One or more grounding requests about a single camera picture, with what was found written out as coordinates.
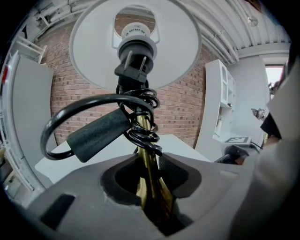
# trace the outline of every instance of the coiled cord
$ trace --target coiled cord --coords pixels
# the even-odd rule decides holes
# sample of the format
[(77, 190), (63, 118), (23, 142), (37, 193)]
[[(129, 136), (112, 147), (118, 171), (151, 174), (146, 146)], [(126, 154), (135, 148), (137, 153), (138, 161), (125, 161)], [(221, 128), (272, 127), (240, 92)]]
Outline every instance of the coiled cord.
[[(162, 155), (161, 147), (151, 144), (151, 142), (157, 143), (159, 140), (159, 137), (156, 134), (158, 127), (154, 123), (153, 112), (153, 109), (159, 106), (159, 99), (156, 97), (156, 92), (152, 89), (132, 90), (123, 94), (92, 96), (66, 106), (48, 121), (42, 132), (41, 151), (43, 155), (51, 160), (61, 160), (74, 155), (72, 150), (62, 153), (54, 153), (49, 151), (47, 149), (49, 137), (60, 124), (75, 114), (91, 107), (108, 103), (118, 103), (124, 114), (128, 117), (128, 119), (130, 119), (132, 129), (128, 133), (124, 133), (124, 136), (129, 141), (141, 148), (152, 150), (159, 156)], [(130, 108), (133, 113), (128, 113), (125, 109), (125, 106)], [(137, 123), (136, 117), (142, 115), (146, 116), (149, 120), (151, 130), (146, 130)]]
[[(120, 94), (120, 87), (117, 86), (116, 93)], [(145, 89), (138, 89), (138, 90), (130, 90), (127, 92), (122, 93), (124, 95), (129, 95), (133, 97), (140, 98), (144, 100), (147, 104), (149, 104), (153, 109), (159, 107), (160, 102), (159, 99), (156, 97), (157, 93), (153, 89), (145, 88)], [(125, 106), (131, 109), (133, 112), (128, 114), (125, 110)], [(162, 155), (162, 148), (158, 145), (153, 143), (157, 143), (159, 141), (159, 136), (156, 134), (158, 131), (158, 126), (154, 123), (154, 119), (149, 119), (149, 112), (143, 111), (138, 106), (129, 103), (119, 103), (119, 107), (123, 112), (127, 113), (127, 117), (130, 119), (131, 122), (131, 129), (129, 132), (125, 132), (124, 136), (135, 144), (138, 147), (141, 147), (146, 150), (150, 150), (155, 152), (157, 155)], [(145, 118), (149, 121), (151, 129), (145, 129), (137, 122), (138, 116), (145, 116)]]

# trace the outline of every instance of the white wall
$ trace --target white wall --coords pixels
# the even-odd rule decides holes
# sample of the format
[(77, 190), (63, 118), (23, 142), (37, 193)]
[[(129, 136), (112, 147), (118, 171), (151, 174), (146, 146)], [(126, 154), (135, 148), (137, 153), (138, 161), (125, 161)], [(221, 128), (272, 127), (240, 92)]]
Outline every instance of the white wall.
[(263, 60), (259, 56), (240, 59), (234, 65), (227, 66), (236, 81), (236, 112), (232, 122), (232, 131), (251, 136), (252, 141), (261, 145), (263, 131), (261, 120), (257, 120), (251, 108), (264, 108), (269, 112), (266, 103), (269, 101), (268, 79)]

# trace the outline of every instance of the black sleeve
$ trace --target black sleeve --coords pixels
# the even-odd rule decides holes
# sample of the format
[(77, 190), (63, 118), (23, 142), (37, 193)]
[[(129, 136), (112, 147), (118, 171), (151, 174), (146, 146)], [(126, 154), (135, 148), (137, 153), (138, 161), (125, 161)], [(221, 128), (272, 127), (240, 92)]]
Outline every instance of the black sleeve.
[(261, 125), (261, 129), (264, 132), (266, 132), (268, 135), (270, 135), (270, 136), (274, 135), (275, 137), (281, 139), (280, 132), (279, 132), (279, 130), (276, 126), (276, 123), (275, 123), (273, 117), (271, 116), (271, 114), (268, 114), (265, 121)]

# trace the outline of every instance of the brick wall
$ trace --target brick wall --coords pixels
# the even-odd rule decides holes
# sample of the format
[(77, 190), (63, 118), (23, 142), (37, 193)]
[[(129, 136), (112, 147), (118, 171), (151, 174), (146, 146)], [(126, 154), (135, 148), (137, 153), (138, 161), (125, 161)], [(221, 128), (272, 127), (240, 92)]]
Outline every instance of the brick wall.
[[(117, 32), (120, 34), (124, 26), (136, 21), (148, 25), (150, 29), (155, 26), (151, 18), (141, 19), (134, 15), (119, 15), (116, 18)], [(89, 84), (74, 70), (68, 53), (68, 43), (73, 25), (74, 22), (49, 31), (38, 42), (38, 45), (48, 45), (48, 52), (42, 63), (55, 70), (51, 90), (51, 115), (79, 99), (109, 93)], [(191, 147), (195, 147), (204, 110), (204, 66), (205, 63), (215, 59), (216, 56), (202, 46), (197, 63), (186, 76), (157, 90), (161, 107), (155, 110), (155, 122), (158, 124), (160, 134), (174, 134)], [(65, 141), (70, 133), (116, 108), (116, 104), (103, 105), (73, 116), (55, 131), (57, 144)]]

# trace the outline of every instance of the gold metal pole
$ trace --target gold metal pole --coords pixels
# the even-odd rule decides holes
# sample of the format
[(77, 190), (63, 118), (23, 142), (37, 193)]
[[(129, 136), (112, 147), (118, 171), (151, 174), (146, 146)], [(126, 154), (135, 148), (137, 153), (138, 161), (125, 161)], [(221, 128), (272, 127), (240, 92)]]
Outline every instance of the gold metal pole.
[[(145, 116), (138, 116), (137, 122), (148, 130), (150, 123)], [(138, 148), (139, 157), (147, 168), (147, 176), (140, 178), (137, 196), (147, 217), (158, 227), (173, 217), (174, 198), (162, 178), (158, 178), (158, 164), (154, 152)]]

